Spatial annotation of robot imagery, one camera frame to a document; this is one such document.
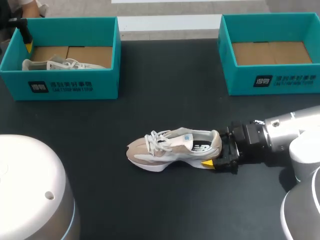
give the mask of box logo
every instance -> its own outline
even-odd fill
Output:
[[[43,94],[49,92],[47,85],[44,81],[29,81],[28,83],[31,88],[31,91],[35,94]]]
[[[269,87],[271,80],[272,80],[272,75],[256,76],[253,87],[254,88]]]

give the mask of black table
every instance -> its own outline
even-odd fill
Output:
[[[130,163],[126,146],[152,130],[221,129],[315,105],[320,95],[228,96],[213,39],[125,41],[119,99],[14,102],[0,81],[0,134],[59,155],[82,240],[284,240],[280,206],[295,184],[287,155],[237,175],[184,163],[154,173]]]

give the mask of cardboard bottom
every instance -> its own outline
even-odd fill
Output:
[[[95,64],[111,68],[113,48],[111,46],[38,46],[30,58],[34,62],[48,61],[53,55],[74,59],[80,63]]]
[[[301,41],[235,42],[232,48],[238,65],[312,64]]]

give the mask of shoelace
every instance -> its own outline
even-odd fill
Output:
[[[66,66],[68,66],[68,67],[71,68],[71,69],[72,69],[74,66],[78,67],[78,69],[85,69],[86,66],[87,66],[87,64],[78,62],[77,60],[74,60],[74,59],[72,59],[72,58],[68,58],[67,60],[71,60],[71,61],[73,61],[73,62],[70,63],[70,62],[68,62],[68,61],[65,61],[65,62],[63,63],[63,65],[66,65]]]
[[[157,152],[158,150],[166,152],[172,151],[172,149],[168,148],[170,146],[168,143],[169,139],[163,136],[163,134],[167,132],[169,132],[169,130],[160,131],[158,133],[156,131],[152,131],[151,135],[146,134],[144,136],[146,148],[150,154],[154,156],[155,151]]]

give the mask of shoe box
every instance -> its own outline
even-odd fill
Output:
[[[224,14],[217,43],[229,95],[320,93],[316,13]]]
[[[15,30],[0,65],[1,77],[16,101],[104,100],[118,97],[121,40],[116,17],[30,18],[33,47],[28,53]],[[22,62],[53,55],[104,69],[22,71]]]

